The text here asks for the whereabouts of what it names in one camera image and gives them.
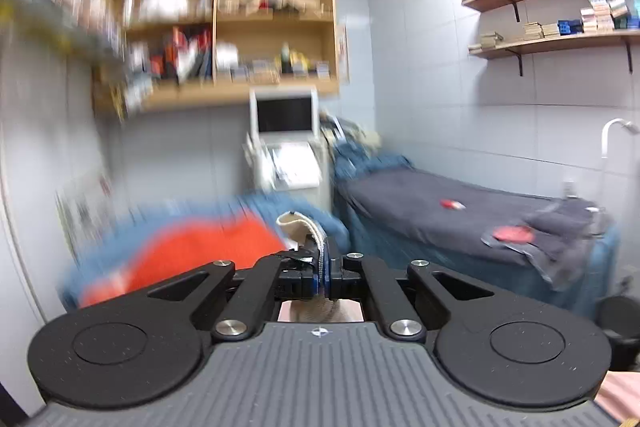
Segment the blue crumpled blanket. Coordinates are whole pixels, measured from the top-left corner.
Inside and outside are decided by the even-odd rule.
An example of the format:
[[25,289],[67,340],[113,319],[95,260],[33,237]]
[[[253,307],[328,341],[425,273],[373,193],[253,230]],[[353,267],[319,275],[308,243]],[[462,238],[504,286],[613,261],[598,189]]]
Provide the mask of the blue crumpled blanket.
[[362,223],[346,227],[303,198],[254,192],[216,204],[172,202],[115,222],[81,251],[58,295],[68,311],[91,306],[206,265],[216,254],[230,257],[239,270],[250,268],[292,242],[278,222],[283,215],[311,220],[343,254],[375,255],[394,269],[408,265],[396,239],[377,239]]

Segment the wooden wall shelves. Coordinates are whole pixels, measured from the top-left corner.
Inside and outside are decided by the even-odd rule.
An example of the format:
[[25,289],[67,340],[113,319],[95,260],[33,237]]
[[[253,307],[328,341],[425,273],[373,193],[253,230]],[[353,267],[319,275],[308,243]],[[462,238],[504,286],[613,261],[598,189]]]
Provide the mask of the wooden wall shelves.
[[639,54],[639,0],[462,0],[485,17],[472,57],[513,57],[524,74],[524,57],[561,51],[616,48],[634,72]]

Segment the white floor lamp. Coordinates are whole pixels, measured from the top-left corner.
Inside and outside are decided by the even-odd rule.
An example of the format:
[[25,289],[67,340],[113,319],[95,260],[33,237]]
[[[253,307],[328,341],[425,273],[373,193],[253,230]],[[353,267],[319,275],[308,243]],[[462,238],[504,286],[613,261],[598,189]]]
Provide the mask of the white floor lamp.
[[615,117],[608,120],[600,133],[600,178],[598,196],[604,202],[610,176],[627,178],[634,171],[634,144],[639,140],[639,125]]

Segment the grey towel on bed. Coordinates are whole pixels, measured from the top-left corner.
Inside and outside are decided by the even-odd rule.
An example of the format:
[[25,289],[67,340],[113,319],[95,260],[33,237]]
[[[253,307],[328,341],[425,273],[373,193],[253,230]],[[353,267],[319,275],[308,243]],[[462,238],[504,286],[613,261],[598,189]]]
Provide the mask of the grey towel on bed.
[[612,217],[594,202],[577,197],[558,199],[529,213],[510,225],[529,227],[535,233],[531,244],[501,243],[485,232],[482,242],[491,249],[513,251],[533,265],[540,276],[555,290],[564,291],[586,269],[594,243],[605,236]]

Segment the white monitor machine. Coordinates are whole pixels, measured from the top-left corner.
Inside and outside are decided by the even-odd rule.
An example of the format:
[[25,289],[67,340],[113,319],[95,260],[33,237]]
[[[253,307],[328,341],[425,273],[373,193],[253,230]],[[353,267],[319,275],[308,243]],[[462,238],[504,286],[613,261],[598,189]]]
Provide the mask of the white monitor machine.
[[330,154],[320,132],[316,88],[250,89],[244,152],[255,190],[284,193],[331,209]]

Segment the wooden shelf cabinet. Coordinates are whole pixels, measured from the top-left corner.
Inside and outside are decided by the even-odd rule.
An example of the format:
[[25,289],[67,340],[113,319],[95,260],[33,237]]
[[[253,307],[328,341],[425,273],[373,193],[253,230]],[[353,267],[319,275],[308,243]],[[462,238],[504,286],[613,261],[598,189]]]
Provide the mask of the wooden shelf cabinet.
[[98,117],[241,104],[256,88],[340,92],[335,0],[103,0],[124,45],[98,66]]

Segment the massage bed dark cover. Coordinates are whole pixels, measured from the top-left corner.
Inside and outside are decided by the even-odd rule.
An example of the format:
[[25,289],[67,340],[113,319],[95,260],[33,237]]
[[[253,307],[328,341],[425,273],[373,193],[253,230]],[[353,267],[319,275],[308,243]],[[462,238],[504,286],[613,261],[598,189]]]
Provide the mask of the massage bed dark cover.
[[[465,209],[442,208],[442,199],[462,202]],[[423,259],[592,319],[611,285],[620,240],[613,223],[592,246],[582,276],[564,291],[555,291],[519,254],[482,242],[490,229],[558,199],[564,198],[503,192],[395,167],[336,179],[334,207],[346,227],[362,223],[377,239],[396,239],[408,264]]]

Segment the black round stool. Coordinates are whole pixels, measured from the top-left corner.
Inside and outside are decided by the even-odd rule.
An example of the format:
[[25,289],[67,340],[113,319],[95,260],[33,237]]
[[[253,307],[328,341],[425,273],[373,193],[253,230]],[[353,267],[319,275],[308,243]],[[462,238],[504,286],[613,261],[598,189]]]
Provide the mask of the black round stool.
[[611,371],[633,371],[639,358],[639,301],[624,295],[604,298],[597,306],[596,324],[612,349]]

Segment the orange knit garment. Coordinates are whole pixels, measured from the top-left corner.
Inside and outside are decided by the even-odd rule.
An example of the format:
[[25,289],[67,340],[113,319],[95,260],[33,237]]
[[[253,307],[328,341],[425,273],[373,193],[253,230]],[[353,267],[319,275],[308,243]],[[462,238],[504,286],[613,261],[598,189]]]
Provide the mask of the orange knit garment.
[[228,260],[238,269],[248,269],[261,257],[284,247],[281,237],[251,213],[224,220],[186,220],[162,228],[130,259],[85,283],[79,291],[78,305],[85,308],[102,303],[215,260]]

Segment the wall poster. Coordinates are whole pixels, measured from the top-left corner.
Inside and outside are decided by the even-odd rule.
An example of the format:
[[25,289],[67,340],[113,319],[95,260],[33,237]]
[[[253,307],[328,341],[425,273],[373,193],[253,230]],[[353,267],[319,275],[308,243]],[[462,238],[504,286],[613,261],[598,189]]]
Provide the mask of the wall poster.
[[348,33],[344,24],[336,26],[336,67],[337,78],[341,83],[350,83]]

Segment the cream polka dot garment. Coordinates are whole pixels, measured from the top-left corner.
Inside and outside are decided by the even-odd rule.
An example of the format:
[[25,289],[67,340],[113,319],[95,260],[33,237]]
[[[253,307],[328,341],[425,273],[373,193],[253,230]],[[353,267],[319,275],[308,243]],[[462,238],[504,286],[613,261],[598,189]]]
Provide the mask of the cream polka dot garment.
[[285,244],[293,251],[296,267],[309,269],[311,274],[311,296],[285,300],[280,322],[293,323],[349,323],[362,322],[359,303],[354,300],[326,297],[324,276],[329,258],[329,243],[326,232],[318,222],[297,211],[282,213],[277,217],[277,226],[284,234]]

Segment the small red white object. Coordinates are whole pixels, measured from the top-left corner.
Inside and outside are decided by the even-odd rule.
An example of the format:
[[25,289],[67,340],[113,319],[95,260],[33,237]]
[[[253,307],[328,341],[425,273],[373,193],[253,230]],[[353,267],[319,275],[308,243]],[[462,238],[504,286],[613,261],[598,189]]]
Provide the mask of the small red white object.
[[440,201],[440,205],[442,208],[452,209],[452,210],[463,210],[465,209],[465,205],[462,202],[458,202],[457,200],[452,199],[442,199]]

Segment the pink polka dot bedsheet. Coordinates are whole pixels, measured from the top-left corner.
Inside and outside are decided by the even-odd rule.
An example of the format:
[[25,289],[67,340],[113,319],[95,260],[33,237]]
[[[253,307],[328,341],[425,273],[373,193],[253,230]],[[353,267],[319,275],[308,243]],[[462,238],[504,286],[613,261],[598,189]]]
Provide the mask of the pink polka dot bedsheet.
[[608,372],[596,396],[596,402],[621,426],[638,426],[640,419],[640,374]]

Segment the red cloth on bed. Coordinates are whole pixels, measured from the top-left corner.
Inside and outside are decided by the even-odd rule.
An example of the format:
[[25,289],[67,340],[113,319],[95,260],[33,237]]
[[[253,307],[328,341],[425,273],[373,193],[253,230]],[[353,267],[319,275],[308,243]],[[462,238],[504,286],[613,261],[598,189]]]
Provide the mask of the red cloth on bed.
[[535,233],[529,227],[521,225],[496,228],[491,235],[501,243],[531,244],[535,239]]

